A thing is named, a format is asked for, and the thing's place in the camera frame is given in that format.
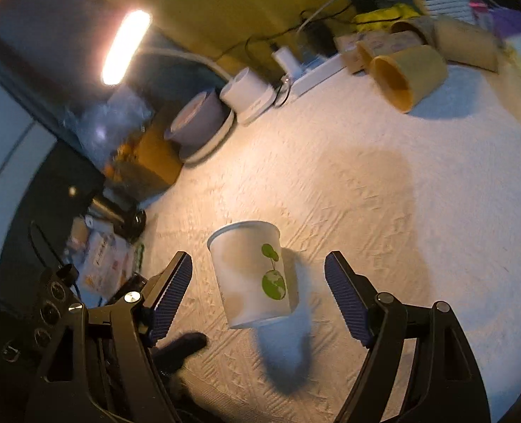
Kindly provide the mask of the white paper cup green print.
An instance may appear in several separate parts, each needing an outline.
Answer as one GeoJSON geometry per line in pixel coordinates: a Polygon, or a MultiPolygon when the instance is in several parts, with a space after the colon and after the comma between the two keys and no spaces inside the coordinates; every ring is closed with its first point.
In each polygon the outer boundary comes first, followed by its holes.
{"type": "Polygon", "coordinates": [[[228,326],[258,326],[292,313],[279,229],[269,222],[226,225],[207,241],[228,326]]]}

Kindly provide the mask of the brown paper cup front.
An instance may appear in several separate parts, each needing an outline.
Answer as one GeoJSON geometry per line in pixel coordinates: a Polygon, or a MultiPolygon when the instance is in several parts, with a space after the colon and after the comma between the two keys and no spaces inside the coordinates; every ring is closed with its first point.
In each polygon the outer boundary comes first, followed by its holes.
{"type": "Polygon", "coordinates": [[[370,73],[382,94],[402,113],[411,111],[448,78],[445,59],[434,48],[420,45],[388,55],[377,55],[370,73]]]}

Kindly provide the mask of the brown paper cup back right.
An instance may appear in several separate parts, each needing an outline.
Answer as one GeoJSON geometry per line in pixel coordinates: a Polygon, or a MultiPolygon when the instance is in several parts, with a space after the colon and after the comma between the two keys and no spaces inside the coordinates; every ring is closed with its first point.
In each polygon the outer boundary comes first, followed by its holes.
{"type": "Polygon", "coordinates": [[[482,28],[451,18],[435,19],[435,45],[448,61],[498,71],[498,40],[482,28]]]}

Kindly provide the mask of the patterned brown paper cup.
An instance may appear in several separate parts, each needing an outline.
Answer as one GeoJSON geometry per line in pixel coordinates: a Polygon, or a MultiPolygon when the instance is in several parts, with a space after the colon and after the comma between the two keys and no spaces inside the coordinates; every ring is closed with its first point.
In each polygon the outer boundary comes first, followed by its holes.
{"type": "Polygon", "coordinates": [[[383,37],[386,32],[371,31],[357,32],[349,35],[340,35],[334,38],[334,44],[345,64],[346,69],[351,74],[357,74],[364,68],[361,55],[358,52],[357,43],[359,41],[372,41],[383,37]]]}

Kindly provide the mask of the brown paper cup back left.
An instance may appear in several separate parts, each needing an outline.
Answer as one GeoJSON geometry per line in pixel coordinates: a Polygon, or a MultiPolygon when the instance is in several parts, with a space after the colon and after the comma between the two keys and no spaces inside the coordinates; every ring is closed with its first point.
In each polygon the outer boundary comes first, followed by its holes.
{"type": "Polygon", "coordinates": [[[435,19],[431,16],[418,16],[404,20],[398,20],[390,27],[391,33],[413,32],[424,44],[431,47],[436,46],[435,42],[435,19]]]}

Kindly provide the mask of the dark metal flask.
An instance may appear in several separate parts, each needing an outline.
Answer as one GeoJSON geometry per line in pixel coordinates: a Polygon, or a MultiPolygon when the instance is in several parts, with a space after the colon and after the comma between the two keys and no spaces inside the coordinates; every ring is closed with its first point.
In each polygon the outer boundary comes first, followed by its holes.
{"type": "Polygon", "coordinates": [[[110,222],[114,232],[126,241],[138,240],[146,228],[144,210],[136,207],[123,210],[121,206],[107,199],[103,194],[96,194],[92,197],[88,205],[88,212],[96,218],[110,222]]]}

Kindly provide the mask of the grey bowl on plate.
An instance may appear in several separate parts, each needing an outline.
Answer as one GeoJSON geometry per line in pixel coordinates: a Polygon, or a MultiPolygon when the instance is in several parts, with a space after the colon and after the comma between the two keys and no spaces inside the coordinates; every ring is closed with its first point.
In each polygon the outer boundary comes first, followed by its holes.
{"type": "Polygon", "coordinates": [[[220,99],[217,90],[205,90],[182,108],[166,127],[164,138],[178,146],[182,163],[197,163],[222,143],[234,120],[234,111],[220,99]]]}

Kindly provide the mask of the white round desk gadget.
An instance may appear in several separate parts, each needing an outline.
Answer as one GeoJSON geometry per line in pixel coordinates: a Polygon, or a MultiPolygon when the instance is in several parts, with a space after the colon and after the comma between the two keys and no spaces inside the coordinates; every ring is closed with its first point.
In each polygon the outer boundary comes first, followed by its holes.
{"type": "Polygon", "coordinates": [[[272,106],[274,87],[250,68],[241,70],[219,94],[220,99],[236,114],[240,125],[248,125],[272,106]]]}

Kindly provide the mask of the white power strip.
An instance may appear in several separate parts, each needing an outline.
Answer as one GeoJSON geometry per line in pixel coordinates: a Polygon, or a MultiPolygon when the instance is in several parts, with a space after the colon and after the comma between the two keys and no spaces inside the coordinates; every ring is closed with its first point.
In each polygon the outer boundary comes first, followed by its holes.
{"type": "Polygon", "coordinates": [[[314,89],[322,82],[331,78],[345,67],[340,54],[326,58],[317,66],[308,67],[298,79],[292,79],[289,86],[285,88],[284,97],[288,101],[294,101],[314,89]]]}

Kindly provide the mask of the lit desk lamp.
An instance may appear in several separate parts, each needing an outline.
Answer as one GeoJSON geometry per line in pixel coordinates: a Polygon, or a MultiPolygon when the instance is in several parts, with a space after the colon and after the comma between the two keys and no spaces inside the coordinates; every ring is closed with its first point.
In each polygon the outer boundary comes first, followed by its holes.
{"type": "Polygon", "coordinates": [[[101,81],[105,86],[122,82],[151,21],[151,15],[143,10],[128,12],[122,19],[103,62],[101,81]]]}

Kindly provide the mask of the white charger plug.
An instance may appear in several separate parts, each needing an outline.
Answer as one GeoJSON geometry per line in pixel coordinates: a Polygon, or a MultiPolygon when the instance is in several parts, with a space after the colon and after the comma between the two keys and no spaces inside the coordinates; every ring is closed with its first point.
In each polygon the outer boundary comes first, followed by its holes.
{"type": "Polygon", "coordinates": [[[272,57],[275,62],[282,67],[282,70],[286,73],[289,78],[294,80],[299,79],[303,75],[302,64],[298,62],[292,51],[286,46],[280,47],[272,52],[272,57]]]}

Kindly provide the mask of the purple cloth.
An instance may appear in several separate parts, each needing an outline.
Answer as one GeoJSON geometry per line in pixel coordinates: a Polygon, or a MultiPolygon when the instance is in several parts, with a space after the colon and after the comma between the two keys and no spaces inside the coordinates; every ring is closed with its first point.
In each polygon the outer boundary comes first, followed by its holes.
{"type": "Polygon", "coordinates": [[[505,7],[493,8],[490,14],[494,23],[494,33],[501,39],[521,34],[521,12],[505,7]]]}

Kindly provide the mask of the black power adapter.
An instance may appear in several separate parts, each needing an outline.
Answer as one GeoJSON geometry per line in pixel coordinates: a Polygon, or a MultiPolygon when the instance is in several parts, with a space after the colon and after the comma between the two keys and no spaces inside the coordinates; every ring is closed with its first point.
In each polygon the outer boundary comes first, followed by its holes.
{"type": "Polygon", "coordinates": [[[330,57],[338,50],[334,42],[334,35],[323,21],[311,21],[305,25],[305,34],[308,46],[319,55],[330,57]]]}

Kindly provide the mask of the yellow plastic bag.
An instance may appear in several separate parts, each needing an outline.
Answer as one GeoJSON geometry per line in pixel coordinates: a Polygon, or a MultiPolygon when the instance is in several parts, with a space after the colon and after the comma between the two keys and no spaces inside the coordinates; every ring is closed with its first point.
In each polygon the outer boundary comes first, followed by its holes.
{"type": "Polygon", "coordinates": [[[354,16],[352,22],[354,23],[356,32],[388,32],[394,22],[419,16],[421,16],[421,13],[418,12],[414,6],[406,3],[396,3],[385,9],[358,13],[354,16]]]}

